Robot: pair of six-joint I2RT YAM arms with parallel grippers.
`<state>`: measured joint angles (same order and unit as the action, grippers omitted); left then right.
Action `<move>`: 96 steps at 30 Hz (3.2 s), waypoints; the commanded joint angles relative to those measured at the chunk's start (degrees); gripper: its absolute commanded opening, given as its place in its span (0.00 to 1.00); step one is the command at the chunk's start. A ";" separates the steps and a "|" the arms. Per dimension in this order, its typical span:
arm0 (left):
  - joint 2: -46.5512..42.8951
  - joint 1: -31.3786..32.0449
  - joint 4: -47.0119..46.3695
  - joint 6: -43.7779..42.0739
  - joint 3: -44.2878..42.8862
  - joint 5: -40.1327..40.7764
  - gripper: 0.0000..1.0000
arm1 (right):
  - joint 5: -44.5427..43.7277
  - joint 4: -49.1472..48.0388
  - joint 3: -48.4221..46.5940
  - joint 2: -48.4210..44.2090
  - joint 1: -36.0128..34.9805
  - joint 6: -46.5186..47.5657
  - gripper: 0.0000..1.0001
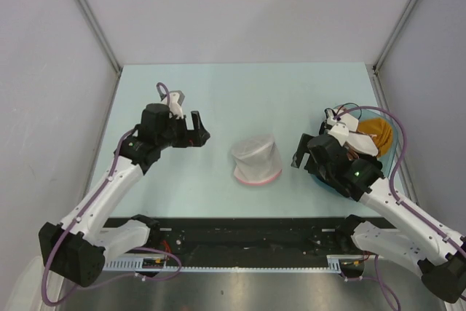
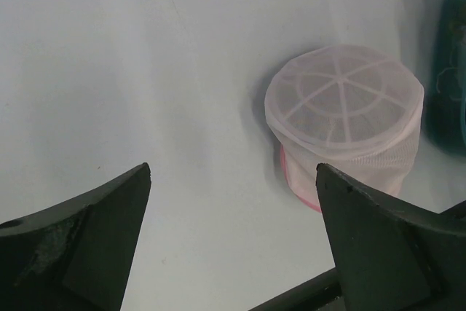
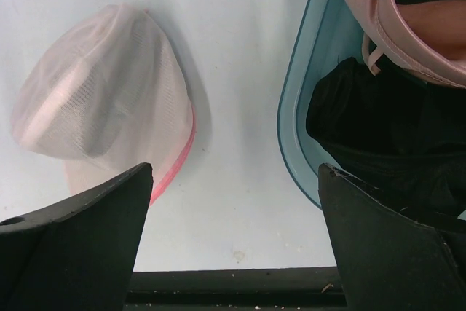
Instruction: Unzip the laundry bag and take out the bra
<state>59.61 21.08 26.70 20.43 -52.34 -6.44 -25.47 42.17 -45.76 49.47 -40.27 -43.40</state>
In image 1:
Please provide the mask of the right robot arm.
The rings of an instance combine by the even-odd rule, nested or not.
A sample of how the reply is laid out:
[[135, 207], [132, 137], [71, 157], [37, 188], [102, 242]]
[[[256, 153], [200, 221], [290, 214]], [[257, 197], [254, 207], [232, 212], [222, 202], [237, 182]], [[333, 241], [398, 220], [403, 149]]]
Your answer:
[[463, 297], [465, 236], [394, 189], [378, 161], [350, 160], [347, 149], [329, 134], [302, 134], [291, 165], [374, 210], [398, 230], [383, 232], [365, 219], [348, 216], [336, 235], [341, 252], [360, 249], [389, 259], [418, 276], [445, 302], [453, 304]]

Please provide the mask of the white mesh laundry bag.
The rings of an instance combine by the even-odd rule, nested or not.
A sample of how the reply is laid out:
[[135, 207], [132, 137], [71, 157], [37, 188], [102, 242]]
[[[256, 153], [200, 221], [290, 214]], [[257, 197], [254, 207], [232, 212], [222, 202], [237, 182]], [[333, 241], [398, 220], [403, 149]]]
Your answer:
[[275, 137], [255, 135], [239, 141], [231, 148], [235, 163], [233, 175], [242, 184], [263, 186], [277, 179], [283, 164]]

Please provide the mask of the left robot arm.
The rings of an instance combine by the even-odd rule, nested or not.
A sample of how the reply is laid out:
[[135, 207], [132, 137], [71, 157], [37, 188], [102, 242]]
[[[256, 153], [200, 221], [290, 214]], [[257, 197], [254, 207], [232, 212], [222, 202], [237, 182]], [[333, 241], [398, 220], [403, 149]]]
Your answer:
[[149, 217], [133, 216], [122, 226], [103, 232], [109, 216], [129, 190], [157, 162], [167, 148], [202, 147], [210, 138], [200, 113], [191, 112], [193, 128], [185, 116], [162, 103], [150, 103], [141, 121], [119, 140], [110, 167], [83, 200], [57, 224], [47, 222], [39, 230], [45, 272], [86, 288], [103, 271], [105, 263], [128, 251], [158, 249], [161, 235]]

